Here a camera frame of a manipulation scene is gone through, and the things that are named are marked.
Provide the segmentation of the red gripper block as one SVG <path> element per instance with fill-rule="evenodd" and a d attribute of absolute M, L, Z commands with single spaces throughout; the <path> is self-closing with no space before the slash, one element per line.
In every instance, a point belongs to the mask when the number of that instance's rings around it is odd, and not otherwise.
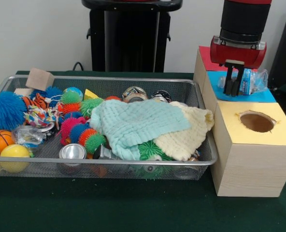
<path fill-rule="evenodd" d="M 238 67 L 236 79 L 232 82 L 232 72 L 234 65 L 225 64 L 232 61 L 233 63 L 243 64 L 248 69 L 258 69 L 265 57 L 267 50 L 266 42 L 256 44 L 238 44 L 222 40 L 219 36 L 214 36 L 210 45 L 211 62 L 219 65 L 225 65 L 227 70 L 224 93 L 236 97 L 239 95 L 241 80 L 243 77 L 243 66 Z"/>

